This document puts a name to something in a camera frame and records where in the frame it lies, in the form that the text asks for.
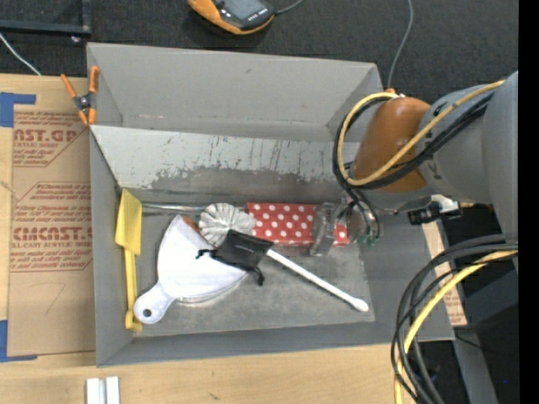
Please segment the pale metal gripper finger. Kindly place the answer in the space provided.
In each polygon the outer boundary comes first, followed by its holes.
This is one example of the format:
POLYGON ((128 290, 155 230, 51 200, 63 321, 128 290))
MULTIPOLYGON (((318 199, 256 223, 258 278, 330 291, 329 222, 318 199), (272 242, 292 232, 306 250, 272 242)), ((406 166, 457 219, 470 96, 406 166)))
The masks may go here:
POLYGON ((326 228, 318 228, 312 234, 312 245, 310 246, 311 256, 325 256, 331 250, 335 241, 334 231, 326 228))
POLYGON ((335 228, 335 203, 321 203, 316 205, 313 212, 313 229, 320 231, 333 231, 335 228))

